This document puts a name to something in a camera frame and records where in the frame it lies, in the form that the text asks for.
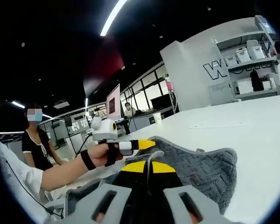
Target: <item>gray towel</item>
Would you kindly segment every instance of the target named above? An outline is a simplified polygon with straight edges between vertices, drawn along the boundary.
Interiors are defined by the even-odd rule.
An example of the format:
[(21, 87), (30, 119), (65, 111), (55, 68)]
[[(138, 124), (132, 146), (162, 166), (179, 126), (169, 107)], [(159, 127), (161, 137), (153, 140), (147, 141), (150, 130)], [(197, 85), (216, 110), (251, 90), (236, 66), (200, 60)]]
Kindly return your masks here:
[(126, 164), (147, 160), (151, 153), (161, 150), (165, 156), (156, 161), (172, 166), (183, 185), (191, 184), (207, 197), (217, 202), (224, 214), (232, 198), (237, 180), (237, 154), (231, 148), (211, 152), (194, 152), (175, 145), (162, 137), (152, 137), (155, 147), (139, 151), (128, 158)]

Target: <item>ceiling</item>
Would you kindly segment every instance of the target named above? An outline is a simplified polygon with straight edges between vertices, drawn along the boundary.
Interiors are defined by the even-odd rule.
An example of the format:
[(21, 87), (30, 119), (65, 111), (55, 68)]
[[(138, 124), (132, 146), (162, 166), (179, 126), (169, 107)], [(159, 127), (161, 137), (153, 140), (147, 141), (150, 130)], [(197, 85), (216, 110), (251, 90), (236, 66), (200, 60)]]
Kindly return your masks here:
[[(230, 1), (128, 0), (106, 37), (99, 34), (117, 0), (19, 0), (0, 9), (0, 132), (23, 130), (23, 109), (38, 103), (56, 116), (84, 106), (83, 77), (91, 56), (106, 38), (114, 38), (125, 69), (106, 78), (90, 95), (104, 101), (120, 83), (127, 87), (161, 61), (160, 50), (203, 30), (254, 16), (253, 2), (225, 10)], [(66, 100), (69, 106), (56, 109)]]

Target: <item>black wrist strap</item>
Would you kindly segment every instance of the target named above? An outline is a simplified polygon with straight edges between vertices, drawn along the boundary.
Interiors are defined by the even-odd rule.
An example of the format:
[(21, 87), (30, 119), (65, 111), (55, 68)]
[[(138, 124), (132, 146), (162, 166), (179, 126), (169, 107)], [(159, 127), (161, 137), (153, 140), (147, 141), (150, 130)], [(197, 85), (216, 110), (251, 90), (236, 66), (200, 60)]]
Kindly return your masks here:
[(83, 152), (81, 152), (81, 158), (85, 164), (85, 166), (89, 169), (89, 170), (93, 170), (95, 169), (95, 165), (93, 164), (90, 156), (88, 155), (88, 151), (84, 150)]
[(109, 150), (107, 156), (107, 163), (105, 167), (113, 165), (116, 161), (116, 156), (119, 154), (119, 149), (115, 147), (115, 143), (107, 143)]

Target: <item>white desk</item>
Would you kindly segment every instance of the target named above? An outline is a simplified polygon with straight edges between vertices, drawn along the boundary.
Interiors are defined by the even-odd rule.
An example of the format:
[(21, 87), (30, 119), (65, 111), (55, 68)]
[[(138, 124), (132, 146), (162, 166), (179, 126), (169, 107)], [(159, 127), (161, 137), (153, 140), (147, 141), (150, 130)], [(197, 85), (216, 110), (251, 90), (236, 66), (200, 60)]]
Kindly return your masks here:
[(259, 223), (280, 196), (280, 96), (183, 111), (120, 140), (155, 135), (193, 150), (237, 151), (238, 181), (225, 213), (232, 221)]

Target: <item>white shelf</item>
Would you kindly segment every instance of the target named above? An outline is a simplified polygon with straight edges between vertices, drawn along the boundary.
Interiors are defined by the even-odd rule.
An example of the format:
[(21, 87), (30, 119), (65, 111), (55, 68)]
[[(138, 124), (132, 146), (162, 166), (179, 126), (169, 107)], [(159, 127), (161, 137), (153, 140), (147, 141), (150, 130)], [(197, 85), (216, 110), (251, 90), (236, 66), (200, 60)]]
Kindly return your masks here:
[(227, 68), (228, 68), (228, 71), (231, 71), (231, 70), (236, 70), (236, 69), (240, 69), (243, 67), (249, 67), (249, 66), (256, 65), (256, 64), (269, 63), (269, 62), (272, 62), (275, 60), (276, 60), (276, 57), (269, 57), (269, 58), (263, 58), (263, 59), (259, 59), (259, 60), (252, 60), (252, 61), (236, 64), (236, 65), (233, 65), (233, 66), (230, 66)]
[(244, 98), (244, 97), (252, 97), (252, 96), (274, 93), (274, 92), (277, 93), (277, 90), (272, 89), (272, 90), (263, 90), (263, 91), (257, 91), (257, 92), (248, 92), (248, 93), (243, 93), (243, 94), (236, 94), (234, 98), (240, 99), (240, 98)]
[(247, 43), (248, 40), (258, 40), (261, 41), (262, 37), (265, 36), (264, 31), (255, 31), (255, 32), (249, 32), (244, 33), (238, 36), (235, 36), (231, 39), (220, 41), (217, 43), (217, 46), (219, 50), (225, 50), (228, 48), (236, 47), (238, 45), (242, 45)]

